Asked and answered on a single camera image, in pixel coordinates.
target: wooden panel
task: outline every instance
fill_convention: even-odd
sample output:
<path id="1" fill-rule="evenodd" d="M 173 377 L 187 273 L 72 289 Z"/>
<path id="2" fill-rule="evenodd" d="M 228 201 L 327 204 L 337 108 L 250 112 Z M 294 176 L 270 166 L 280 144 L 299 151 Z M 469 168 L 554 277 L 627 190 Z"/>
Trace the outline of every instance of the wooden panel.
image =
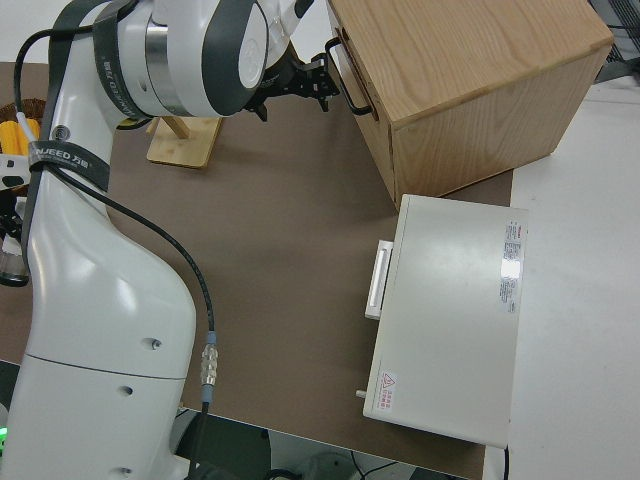
<path id="1" fill-rule="evenodd" d="M 157 123 L 147 158 L 164 165 L 204 168 L 209 162 L 221 121 L 220 118 L 163 117 Z"/>
<path id="2" fill-rule="evenodd" d="M 551 153 L 608 51 L 603 47 L 394 132 L 396 198 L 441 196 Z"/>
<path id="3" fill-rule="evenodd" d="M 393 124 L 612 42 L 585 0 L 329 0 Z"/>
<path id="4" fill-rule="evenodd" d="M 373 161 L 378 167 L 382 181 L 387 187 L 391 199 L 394 200 L 396 186 L 389 118 L 357 51 L 351 44 L 348 32 L 342 28 L 331 10 L 329 10 L 329 18 L 335 35 L 343 41 L 343 46 L 338 46 L 335 50 L 343 82 L 356 106 L 370 105 L 375 109 L 375 115 L 356 116 L 355 119 L 369 147 Z M 337 101 L 344 101 L 344 99 L 338 98 Z"/>

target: wooden stand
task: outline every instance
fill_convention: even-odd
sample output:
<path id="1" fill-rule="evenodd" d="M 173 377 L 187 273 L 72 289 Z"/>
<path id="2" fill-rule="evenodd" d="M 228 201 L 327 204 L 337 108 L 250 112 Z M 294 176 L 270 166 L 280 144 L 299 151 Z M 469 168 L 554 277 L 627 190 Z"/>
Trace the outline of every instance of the wooden stand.
<path id="1" fill-rule="evenodd" d="M 153 134 L 147 159 L 164 165 L 204 168 L 221 122 L 220 118 L 155 118 L 147 129 Z"/>

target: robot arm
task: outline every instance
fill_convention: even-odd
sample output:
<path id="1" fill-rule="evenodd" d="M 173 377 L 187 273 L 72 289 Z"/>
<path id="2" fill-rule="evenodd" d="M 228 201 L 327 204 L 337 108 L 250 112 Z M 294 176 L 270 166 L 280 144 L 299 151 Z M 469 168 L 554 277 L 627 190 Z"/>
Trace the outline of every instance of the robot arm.
<path id="1" fill-rule="evenodd" d="M 111 225 L 103 204 L 46 165 L 106 191 L 113 134 L 126 119 L 243 108 L 266 118 L 264 100 L 286 93 L 326 106 L 338 93 L 326 59 L 305 66 L 289 42 L 310 3 L 75 0 L 56 21 L 55 30 L 92 28 L 50 43 L 47 110 L 30 145 L 32 165 L 45 167 L 32 172 L 22 230 L 33 319 L 2 480 L 187 475 L 168 437 L 194 340 L 193 300 L 166 263 Z M 215 372 L 205 377 L 208 403 Z"/>

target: drawer handle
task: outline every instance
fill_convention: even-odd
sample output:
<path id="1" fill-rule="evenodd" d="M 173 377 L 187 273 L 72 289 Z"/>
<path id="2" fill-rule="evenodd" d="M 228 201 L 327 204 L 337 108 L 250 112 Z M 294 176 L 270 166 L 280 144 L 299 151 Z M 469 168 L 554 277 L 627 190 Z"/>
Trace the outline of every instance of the drawer handle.
<path id="1" fill-rule="evenodd" d="M 333 64 L 333 67 L 336 70 L 337 70 L 336 62 L 333 59 L 333 56 L 331 55 L 331 49 L 337 47 L 338 45 L 342 45 L 342 40 L 340 39 L 340 37 L 332 38 L 325 45 L 327 57 L 329 58 L 329 61 Z M 362 115 L 367 115 L 373 112 L 373 108 L 371 107 L 371 105 L 367 105 L 365 107 L 356 107 L 354 105 L 353 99 L 351 98 L 351 95 L 349 95 L 349 90 L 347 90 L 347 86 L 344 84 L 342 77 L 340 77 L 340 91 L 342 91 L 342 94 L 347 99 L 347 104 L 349 105 L 349 108 L 351 109 L 354 115 L 362 116 Z"/>

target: strap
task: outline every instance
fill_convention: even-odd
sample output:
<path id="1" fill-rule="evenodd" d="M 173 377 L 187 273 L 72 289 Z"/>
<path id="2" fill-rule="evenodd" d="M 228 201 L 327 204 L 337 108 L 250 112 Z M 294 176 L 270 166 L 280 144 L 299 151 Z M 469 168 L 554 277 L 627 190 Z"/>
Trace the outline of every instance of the strap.
<path id="1" fill-rule="evenodd" d="M 104 91 L 122 113 L 134 120 L 150 118 L 138 108 L 127 90 L 118 48 L 118 19 L 132 6 L 130 0 L 114 0 L 107 5 L 93 24 L 93 49 L 98 77 Z"/>
<path id="2" fill-rule="evenodd" d="M 54 140 L 31 142 L 29 170 L 41 171 L 45 165 L 71 170 L 104 192 L 109 189 L 109 164 L 80 145 Z"/>

